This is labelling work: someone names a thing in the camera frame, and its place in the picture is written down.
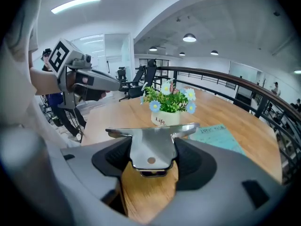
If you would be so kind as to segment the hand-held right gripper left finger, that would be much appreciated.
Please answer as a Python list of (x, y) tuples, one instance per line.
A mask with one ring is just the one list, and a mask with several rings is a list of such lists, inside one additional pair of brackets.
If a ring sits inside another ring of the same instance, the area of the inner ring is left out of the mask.
[(131, 137), (121, 137), (62, 151), (72, 173), (83, 187), (79, 196), (84, 205), (127, 216), (121, 177), (130, 161), (131, 143)]

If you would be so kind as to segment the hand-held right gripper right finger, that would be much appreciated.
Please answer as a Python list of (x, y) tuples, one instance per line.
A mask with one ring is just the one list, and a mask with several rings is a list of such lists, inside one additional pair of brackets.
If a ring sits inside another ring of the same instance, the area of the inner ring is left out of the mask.
[(153, 226), (252, 226), (284, 194), (269, 173), (246, 156), (190, 139), (175, 139), (179, 179)]

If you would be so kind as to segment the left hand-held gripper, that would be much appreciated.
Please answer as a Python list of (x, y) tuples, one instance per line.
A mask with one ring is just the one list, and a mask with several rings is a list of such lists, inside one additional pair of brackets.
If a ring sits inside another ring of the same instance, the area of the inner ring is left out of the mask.
[(48, 62), (56, 75), (58, 87), (63, 93), (63, 103), (59, 106), (74, 109), (80, 96), (70, 92), (68, 85), (68, 70), (76, 72), (74, 85), (85, 87), (81, 95), (83, 101), (98, 101), (110, 91), (120, 88), (120, 81), (110, 75), (93, 70), (91, 56), (82, 53), (73, 43), (61, 38), (53, 48)]

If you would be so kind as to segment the person's left hand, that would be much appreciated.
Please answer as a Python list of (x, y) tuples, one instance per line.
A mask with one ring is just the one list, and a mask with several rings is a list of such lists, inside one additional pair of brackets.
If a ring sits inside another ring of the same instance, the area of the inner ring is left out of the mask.
[(75, 83), (75, 80), (76, 80), (76, 72), (75, 71), (70, 71), (67, 73), (66, 75), (66, 87), (67, 87), (67, 90), (69, 92), (73, 91), (73, 85)]

